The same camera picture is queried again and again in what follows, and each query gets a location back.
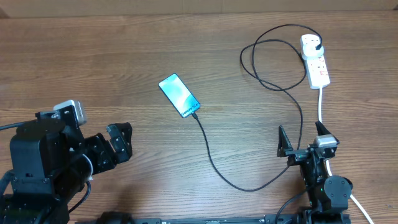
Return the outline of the blue Galaxy smartphone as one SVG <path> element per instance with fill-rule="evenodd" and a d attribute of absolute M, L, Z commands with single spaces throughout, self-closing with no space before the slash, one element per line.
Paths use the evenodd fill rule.
<path fill-rule="evenodd" d="M 201 107 L 200 102 L 176 73 L 162 80 L 159 88 L 183 118 L 187 118 Z"/>

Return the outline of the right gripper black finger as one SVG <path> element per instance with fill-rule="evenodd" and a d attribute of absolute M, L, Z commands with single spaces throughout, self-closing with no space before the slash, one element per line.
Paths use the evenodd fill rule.
<path fill-rule="evenodd" d="M 323 125 L 323 123 L 321 121 L 317 121 L 315 123 L 315 126 L 317 128 L 317 133 L 319 136 L 331 134 L 331 132 L 329 132 L 329 130 L 327 130 L 327 128 Z"/>
<path fill-rule="evenodd" d="M 279 126 L 278 133 L 279 133 L 279 143 L 277 148 L 277 157 L 290 156 L 294 149 L 282 125 Z"/>

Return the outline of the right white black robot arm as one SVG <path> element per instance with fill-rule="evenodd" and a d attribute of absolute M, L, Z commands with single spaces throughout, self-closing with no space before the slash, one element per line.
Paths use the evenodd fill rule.
<path fill-rule="evenodd" d="M 287 165 L 299 166 L 305 189 L 292 197 L 279 209 L 276 223 L 350 223 L 348 209 L 353 184 L 342 176 L 330 175 L 325 163 L 335 157 L 339 140 L 320 122 L 315 123 L 318 136 L 305 149 L 293 149 L 284 129 L 279 126 L 277 156 L 286 157 Z M 308 194 L 310 206 L 301 208 L 295 215 L 281 217 L 284 208 L 303 194 Z"/>

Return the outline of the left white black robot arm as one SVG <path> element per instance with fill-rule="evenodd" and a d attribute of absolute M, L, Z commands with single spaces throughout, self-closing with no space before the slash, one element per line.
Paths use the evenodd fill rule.
<path fill-rule="evenodd" d="M 57 119 L 24 123 L 10 141 L 12 170 L 1 180 L 1 223 L 68 223 L 70 200 L 89 179 L 132 156 L 132 126 L 110 124 L 111 139 L 98 133 L 84 138 Z"/>

